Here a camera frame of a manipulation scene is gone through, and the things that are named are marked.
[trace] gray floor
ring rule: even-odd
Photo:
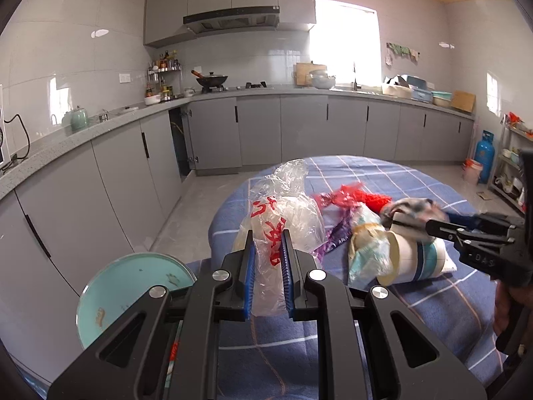
[[[463,181],[460,166],[425,165],[417,169],[433,178],[450,185],[477,210],[501,212],[507,215],[518,213],[497,195],[493,200],[484,201],[476,193],[487,188],[476,187]],[[222,176],[195,177],[189,190],[172,211],[169,220],[156,239],[152,251],[169,254],[184,263],[206,259],[211,256],[207,242],[207,230],[213,216],[226,198],[246,179],[256,172]]]

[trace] wall socket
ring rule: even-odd
[[[118,74],[118,81],[120,83],[122,82],[132,82],[132,77],[129,73],[119,73]]]

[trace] countertop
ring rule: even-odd
[[[80,130],[72,130],[70,127],[61,128],[52,134],[49,134],[39,140],[31,143],[30,152],[27,159],[17,166],[8,170],[0,177],[0,200],[11,192],[17,185],[30,177],[41,168],[51,163],[55,159],[70,152],[71,150],[85,144],[98,136],[117,129],[135,120],[143,117],[177,108],[181,105],[194,101],[204,101],[219,97],[241,97],[241,96],[258,96],[258,95],[335,95],[356,97],[363,100],[371,101],[391,101],[407,105],[419,106],[436,111],[442,111],[465,119],[473,120],[473,116],[456,110],[442,108],[424,102],[412,101],[409,99],[396,98],[393,96],[378,95],[365,92],[351,92],[347,90],[319,90],[316,88],[294,88],[281,87],[274,89],[246,89],[246,90],[229,90],[227,92],[211,93],[205,95],[195,95],[182,99],[176,99],[161,104],[146,106],[144,102],[130,106],[130,109],[119,108],[108,112],[108,120],[99,122],[97,117],[91,117],[89,125]]]

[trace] teal stripe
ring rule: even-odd
[[[434,244],[424,244],[424,267],[420,279],[427,279],[435,272],[436,268],[436,248]]]

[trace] wooden cutting board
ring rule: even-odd
[[[472,112],[474,109],[475,95],[473,93],[461,92],[455,90],[454,95],[451,98],[451,106],[459,108],[463,111]]]
[[[311,86],[311,76],[309,72],[315,70],[327,70],[328,66],[325,64],[313,64],[313,63],[297,63],[296,64],[296,85],[297,86]]]

